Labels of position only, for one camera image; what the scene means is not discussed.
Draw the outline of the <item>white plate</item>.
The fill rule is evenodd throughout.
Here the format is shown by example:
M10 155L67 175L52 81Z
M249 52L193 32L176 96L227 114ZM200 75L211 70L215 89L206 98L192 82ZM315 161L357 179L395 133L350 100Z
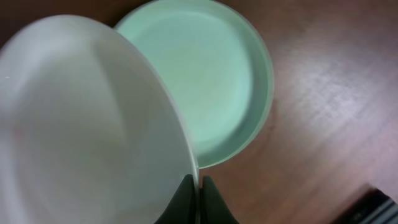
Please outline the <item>white plate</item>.
M2 223L155 223L188 174L174 102L115 30L52 16L1 49Z

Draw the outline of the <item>light green plate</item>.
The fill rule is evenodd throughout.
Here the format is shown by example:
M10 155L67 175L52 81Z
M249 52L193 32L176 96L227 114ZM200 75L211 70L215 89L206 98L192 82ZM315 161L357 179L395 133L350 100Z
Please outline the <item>light green plate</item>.
M199 168L227 161L259 134L274 76L267 47L245 17L217 1L151 1L115 29L158 72Z

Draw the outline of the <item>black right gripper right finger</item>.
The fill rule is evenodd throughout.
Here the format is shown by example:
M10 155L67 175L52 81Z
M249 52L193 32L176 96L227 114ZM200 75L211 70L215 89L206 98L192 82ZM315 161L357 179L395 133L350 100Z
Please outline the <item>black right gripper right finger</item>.
M202 179L200 221L202 224L239 224L210 176Z

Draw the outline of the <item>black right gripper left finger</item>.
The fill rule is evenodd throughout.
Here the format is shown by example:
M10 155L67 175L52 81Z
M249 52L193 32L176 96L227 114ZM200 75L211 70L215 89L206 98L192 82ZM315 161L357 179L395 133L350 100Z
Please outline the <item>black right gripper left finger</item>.
M186 175L163 214L155 224L194 224L197 219L196 192L193 176Z

